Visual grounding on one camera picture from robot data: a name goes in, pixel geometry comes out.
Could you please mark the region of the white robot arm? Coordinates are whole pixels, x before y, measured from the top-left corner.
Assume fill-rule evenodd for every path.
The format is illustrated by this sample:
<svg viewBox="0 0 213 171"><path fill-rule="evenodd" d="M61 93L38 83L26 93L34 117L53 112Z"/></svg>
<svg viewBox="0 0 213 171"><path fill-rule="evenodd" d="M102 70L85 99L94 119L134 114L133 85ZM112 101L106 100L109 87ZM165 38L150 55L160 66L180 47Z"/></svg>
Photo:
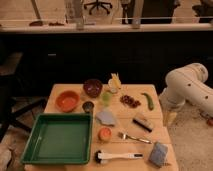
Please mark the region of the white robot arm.
<svg viewBox="0 0 213 171"><path fill-rule="evenodd" d="M188 100L213 117L213 88L207 86L208 70L200 63L174 69L165 77L166 87L159 96L164 110L178 110Z"/></svg>

